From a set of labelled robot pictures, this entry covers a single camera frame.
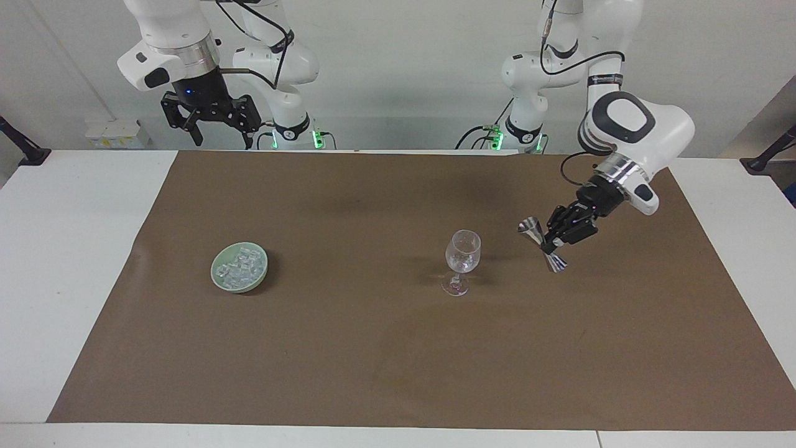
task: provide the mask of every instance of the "green led light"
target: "green led light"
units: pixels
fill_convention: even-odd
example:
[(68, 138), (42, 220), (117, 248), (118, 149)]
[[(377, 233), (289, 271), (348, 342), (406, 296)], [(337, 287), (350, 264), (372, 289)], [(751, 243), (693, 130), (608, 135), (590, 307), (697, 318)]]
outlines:
[(323, 136), (318, 131), (312, 131), (312, 135), (315, 138), (315, 149), (321, 149), (324, 146)]
[(503, 139), (505, 136), (503, 135), (503, 132), (500, 132), (500, 129), (495, 132), (497, 135), (492, 138), (492, 149), (495, 151), (500, 151), (501, 147), (503, 147)]
[(547, 147), (547, 140), (549, 140), (549, 137), (545, 134), (540, 135), (537, 148), (533, 150), (533, 154), (544, 154), (544, 149)]

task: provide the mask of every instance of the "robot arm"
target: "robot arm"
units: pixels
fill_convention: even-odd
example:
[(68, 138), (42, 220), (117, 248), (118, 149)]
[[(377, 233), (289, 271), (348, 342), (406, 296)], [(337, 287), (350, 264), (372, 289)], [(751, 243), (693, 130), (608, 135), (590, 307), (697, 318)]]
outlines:
[[(138, 21), (142, 35), (142, 40), (119, 59), (119, 68), (130, 83), (142, 91), (172, 83), (174, 92), (164, 95), (161, 106), (171, 127), (189, 132), (197, 146), (203, 140), (197, 127), (201, 120), (236, 128), (243, 135), (246, 148), (252, 147), (252, 137), (262, 120), (249, 95), (237, 100), (230, 97), (218, 66), (217, 43), (199, 0), (124, 2)], [(310, 116), (292, 85), (314, 81), (318, 77), (318, 59), (295, 41), (281, 0), (234, 2), (246, 4), (246, 27), (263, 45), (238, 50), (233, 58), (238, 70), (228, 72), (253, 70), (274, 80), (272, 88), (255, 77), (243, 78), (263, 94), (270, 106), (277, 131), (275, 139), (280, 146), (317, 146), (313, 132), (308, 132), (312, 127)], [(189, 115), (183, 116), (181, 108)]]
[[(588, 109), (602, 95), (619, 90), (620, 53), (627, 50), (641, 11), (641, 0), (590, 0), (585, 9), (583, 0), (543, 0), (538, 24), (542, 48), (511, 56), (503, 65), (503, 81), (514, 94), (512, 111), (501, 126), (504, 147), (536, 146), (548, 110), (541, 90), (577, 84), (588, 74)], [(579, 40), (580, 34), (588, 36), (586, 45)], [(584, 47), (591, 55), (607, 55), (589, 67)]]
[[(504, 65), (504, 80), (519, 105), (505, 129), (519, 139), (515, 143), (527, 147), (535, 143), (547, 110), (538, 91), (574, 84), (585, 74), (579, 34), (587, 36), (585, 46), (594, 55), (588, 61), (587, 113), (578, 140), (585, 151), (607, 158), (577, 191), (577, 200), (553, 212), (540, 245), (548, 256), (566, 243), (596, 234), (597, 218), (608, 216), (624, 201), (644, 214), (655, 213), (659, 199), (650, 181), (694, 136), (694, 123), (682, 109), (621, 91), (623, 54), (641, 20), (643, 1), (588, 0), (585, 6), (583, 0), (545, 0), (540, 20), (544, 54), (523, 53)], [(517, 133), (513, 128), (528, 131)]]
[(313, 120), (304, 107), (301, 94), (293, 86), (315, 81), (320, 71), (318, 59), (306, 46), (295, 40), (295, 34), (287, 23), (282, 0), (260, 0), (250, 7), (277, 23), (285, 33), (245, 10), (246, 28), (262, 45), (237, 50), (232, 58), (232, 66), (252, 69), (274, 80), (279, 74), (276, 88), (270, 88), (254, 77), (242, 78), (260, 92), (271, 109), (277, 147), (317, 147)]
[(541, 245), (548, 255), (565, 243), (575, 244), (596, 234), (597, 218), (605, 218), (624, 201), (643, 214), (654, 214), (659, 199), (650, 181), (688, 147), (695, 127), (679, 107), (610, 92), (597, 100), (579, 132), (588, 144), (613, 152), (578, 189), (577, 200), (553, 212)]

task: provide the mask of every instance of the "white table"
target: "white table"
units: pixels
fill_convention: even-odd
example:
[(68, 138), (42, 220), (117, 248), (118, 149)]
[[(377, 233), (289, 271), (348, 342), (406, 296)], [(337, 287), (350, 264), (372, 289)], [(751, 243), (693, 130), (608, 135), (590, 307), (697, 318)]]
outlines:
[[(18, 170), (0, 190), (0, 422), (7, 422), (0, 424), (0, 448), (796, 446), (796, 432), (44, 424), (175, 155), (175, 151), (56, 151), (44, 166)], [(792, 272), (796, 210), (770, 179), (747, 175), (735, 160), (680, 159), (672, 171), (796, 384)], [(84, 253), (99, 255), (86, 258), (81, 256)]]

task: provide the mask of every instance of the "cable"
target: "cable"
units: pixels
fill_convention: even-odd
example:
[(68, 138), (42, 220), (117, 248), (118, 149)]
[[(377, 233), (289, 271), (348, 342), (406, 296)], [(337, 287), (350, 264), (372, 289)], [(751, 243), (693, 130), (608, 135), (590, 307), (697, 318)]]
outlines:
[(478, 142), (481, 142), (481, 148), (480, 149), (483, 149), (484, 148), (484, 143), (486, 143), (487, 141), (489, 141), (491, 139), (492, 138), (490, 136), (481, 137), (480, 139), (475, 140), (475, 143), (473, 143), (473, 146), (471, 146), (470, 149), (475, 149), (475, 145), (477, 145)]
[(321, 132), (322, 136), (330, 136), (332, 137), (332, 142), (334, 143), (334, 150), (338, 149), (338, 140), (334, 138), (334, 134), (331, 132)]
[(261, 41), (260, 39), (258, 39), (257, 37), (255, 37), (253, 34), (250, 34), (250, 33), (249, 33), (247, 30), (243, 29), (243, 27), (241, 27), (240, 25), (238, 25), (238, 22), (236, 22), (236, 21), (235, 21), (235, 19), (234, 19), (234, 18), (232, 18), (232, 16), (231, 16), (231, 15), (229, 15), (229, 12), (227, 12), (227, 10), (226, 10), (226, 9), (225, 9), (225, 8), (224, 8), (222, 5), (221, 5), (221, 0), (216, 0), (216, 4), (218, 5), (218, 8), (221, 10), (221, 12), (223, 12), (223, 13), (224, 13), (224, 15), (225, 15), (225, 16), (227, 16), (227, 18), (229, 19), (229, 21), (230, 21), (230, 22), (232, 22), (232, 24), (233, 24), (233, 25), (234, 25), (234, 26), (235, 26), (235, 27), (236, 27), (236, 28), (237, 28), (237, 29), (238, 29), (238, 30), (239, 30), (241, 33), (243, 33), (243, 34), (246, 34), (247, 36), (249, 36), (250, 38), (254, 39), (255, 41), (258, 41), (258, 42), (260, 42), (260, 41)]
[(272, 132), (263, 132), (262, 134), (260, 134), (260, 135), (259, 135), (259, 137), (257, 137), (257, 151), (259, 151), (259, 141), (260, 141), (260, 139), (262, 139), (264, 136), (273, 137), (273, 136), (274, 136), (274, 134), (273, 134)]
[(549, 76), (560, 75), (561, 73), (566, 73), (566, 72), (574, 69), (575, 67), (580, 67), (581, 65), (587, 64), (587, 63), (593, 61), (594, 59), (599, 59), (599, 58), (605, 57), (605, 56), (619, 56), (619, 57), (622, 58), (622, 62), (624, 62), (626, 60), (625, 53), (622, 53), (621, 51), (605, 51), (605, 52), (602, 52), (602, 53), (598, 53), (598, 54), (596, 54), (594, 56), (587, 57), (586, 59), (583, 59), (581, 62), (578, 62), (577, 64), (574, 64), (574, 65), (570, 65), (566, 69), (560, 70), (558, 72), (548, 72), (548, 70), (544, 67), (544, 51), (546, 50), (546, 47), (547, 47), (548, 35), (550, 34), (550, 31), (552, 30), (552, 18), (556, 14), (556, 4), (557, 3), (558, 3), (558, 0), (553, 0), (552, 6), (550, 7), (550, 14), (548, 15), (547, 24), (544, 27), (544, 33), (543, 33), (543, 36), (542, 36), (542, 46), (541, 46), (541, 49), (539, 50), (540, 59), (541, 59), (539, 61), (539, 64), (541, 65), (541, 68), (542, 68), (542, 71), (544, 72), (544, 74), (549, 75)]
[(259, 79), (265, 81), (265, 83), (268, 84), (268, 86), (271, 87), (273, 90), (276, 90), (276, 86), (274, 85), (274, 83), (271, 82), (271, 80), (266, 78), (265, 75), (263, 75), (262, 73), (255, 72), (252, 69), (221, 69), (221, 74), (224, 74), (224, 75), (254, 75), (254, 76), (258, 77)]
[(465, 134), (462, 136), (462, 138), (456, 144), (456, 148), (455, 149), (461, 148), (462, 147), (462, 143), (464, 143), (464, 140), (466, 140), (467, 137), (469, 137), (470, 134), (472, 134), (473, 132), (478, 132), (478, 131), (485, 131), (485, 129), (484, 129), (483, 126), (476, 126), (475, 128), (472, 128), (469, 131), (465, 132)]
[(287, 47), (290, 46), (290, 35), (287, 33), (287, 30), (285, 30), (279, 23), (276, 23), (272, 21), (270, 18), (267, 18), (264, 15), (253, 10), (249, 5), (243, 3), (243, 0), (232, 0), (232, 1), (235, 2), (241, 8), (245, 9), (246, 11), (254, 14), (254, 16), (257, 17), (258, 19), (278, 29), (279, 32), (282, 33), (282, 35), (285, 37), (285, 48), (282, 50), (282, 58), (279, 59), (279, 67), (276, 68), (276, 76), (274, 77), (274, 86), (279, 85), (279, 77), (282, 75), (282, 65), (284, 64), (285, 57), (287, 56)]
[(586, 154), (588, 154), (588, 152), (586, 152), (586, 151), (576, 152), (575, 154), (568, 155), (567, 158), (564, 159), (563, 162), (561, 162), (561, 168), (559, 169), (559, 172), (561, 173), (561, 177), (563, 177), (564, 180), (566, 180), (567, 182), (571, 183), (572, 185), (576, 185), (578, 187), (582, 187), (583, 186), (582, 183), (575, 182), (574, 180), (568, 178), (567, 175), (564, 173), (564, 167), (567, 165), (567, 162), (569, 162), (570, 160), (574, 159), (575, 157), (578, 157), (579, 155), (586, 155)]
[[(500, 120), (501, 120), (501, 118), (503, 118), (503, 116), (505, 115), (506, 111), (508, 111), (508, 110), (509, 110), (509, 108), (511, 107), (511, 104), (513, 104), (513, 103), (514, 103), (514, 98), (512, 97), (512, 99), (511, 99), (511, 100), (509, 100), (509, 103), (508, 103), (508, 104), (505, 106), (505, 108), (503, 109), (503, 112), (501, 112), (501, 113), (500, 113), (500, 116), (497, 118), (497, 120), (495, 120), (495, 123), (494, 123), (494, 125), (495, 125), (495, 126), (497, 126), (497, 125), (500, 123)], [(489, 131), (489, 132), (486, 134), (486, 136), (487, 136), (487, 137), (490, 137), (490, 136), (492, 136), (492, 131)], [(486, 141), (482, 141), (482, 142), (481, 142), (481, 147), (479, 147), (478, 149), (483, 149), (483, 148), (484, 148), (484, 143), (486, 143)]]

